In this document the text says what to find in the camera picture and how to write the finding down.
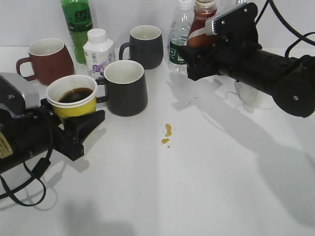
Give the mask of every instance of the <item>green bottle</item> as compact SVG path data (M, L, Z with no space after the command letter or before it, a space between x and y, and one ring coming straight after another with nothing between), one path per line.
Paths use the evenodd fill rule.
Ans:
M86 64L83 46L88 41L88 31L93 28L89 1L61 0L61 2L77 62Z

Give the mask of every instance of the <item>cable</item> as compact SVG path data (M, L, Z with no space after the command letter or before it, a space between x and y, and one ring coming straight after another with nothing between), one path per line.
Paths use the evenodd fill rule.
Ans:
M19 204L19 205L24 206L24 207L36 206L36 205L40 204L45 199L47 190L46 190L45 184L43 183L43 181L40 178L42 177L42 175L44 174L44 172L48 169L48 167L50 165L49 159L50 159L51 154L53 152L53 146L54 146L54 144L53 144L53 130L52 130L52 125L51 125L51 121L50 121L49 117L46 115L45 111L41 110L41 108L35 109L35 110L36 111L40 111L40 113L45 117L46 122L48 124L49 145L48 145L48 150L47 150L45 158L41 158L32 171L27 167L27 165L26 165L26 163L24 161L23 162L24 168L30 174L31 178L29 178L26 182L24 182L19 187L15 188L13 190L11 190L8 187L8 185L5 182L4 178L0 175L0 181L1 181L2 185L3 185L4 190L6 191L5 194L0 195L0 199L4 199L6 197L9 197L16 204ZM31 204L31 205L25 204L25 203L21 202L14 194L19 192L23 188L27 187L35 179L38 180L42 184L43 190L44 190L43 191L43 195L42 195L41 199L37 203Z
M301 35L298 31L296 31L284 18L283 16L280 14L280 12L278 11L277 7L275 6L275 3L273 0L267 0L272 8L272 10L274 11L275 15L277 16L277 18L280 20L280 22L295 36L297 36L301 41L304 41L308 44L311 44L313 46L315 46L315 42L308 39L307 37Z
M315 34L315 32L309 32L309 33L307 33L307 34L305 34L305 35L303 35L303 36L304 36L304 37L307 37L307 36L310 36L310 35L312 35L312 34ZM298 40L296 40L294 43L292 43L292 44L288 47L288 49L287 49L286 52L285 52L285 58L289 58L289 55L290 55L291 50L292 50L296 45L298 45L301 41L302 41L301 39L298 39Z
M255 25L257 25L257 24L258 24L258 22L260 21L260 19L261 19L262 15L265 13L266 8L267 8L267 6L268 6L268 4L269 4L269 2L268 2L268 1L266 1L266 3L265 3L265 5L264 5L264 7L262 8L262 10L261 10L261 12L260 12L259 16L257 17L257 20L255 21Z

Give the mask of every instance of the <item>liquid stain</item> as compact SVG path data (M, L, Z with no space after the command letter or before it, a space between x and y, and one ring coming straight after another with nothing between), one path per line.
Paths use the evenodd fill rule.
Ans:
M162 139L163 144L167 144L169 142L169 139Z
M170 137L173 133L172 133L172 126L170 125L170 124L166 124L165 125L165 128L166 128L166 131L167 131L167 133L166 133L166 137Z

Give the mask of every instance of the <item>dark gray mug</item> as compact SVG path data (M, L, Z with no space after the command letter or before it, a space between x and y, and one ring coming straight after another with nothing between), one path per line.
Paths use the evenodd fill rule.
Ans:
M130 59L140 63L144 69L157 68L163 60L164 48L161 30L155 26L137 26L130 32L130 41L120 47L119 60L124 50L130 47Z
M97 103L106 102L108 110L118 116L129 117L141 113L148 104L144 68L132 60L119 60L104 70L104 78L97 79L105 85L106 96Z

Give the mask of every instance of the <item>white bottle cap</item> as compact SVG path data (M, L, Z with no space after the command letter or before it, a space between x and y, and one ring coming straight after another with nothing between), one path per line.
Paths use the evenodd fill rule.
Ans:
M191 10L195 6L195 0L178 0L178 8L180 10Z
M210 7L217 3L217 0L197 0L196 2L199 6Z
M91 29L88 32L88 39L91 43L105 43L107 41L106 31L103 29Z

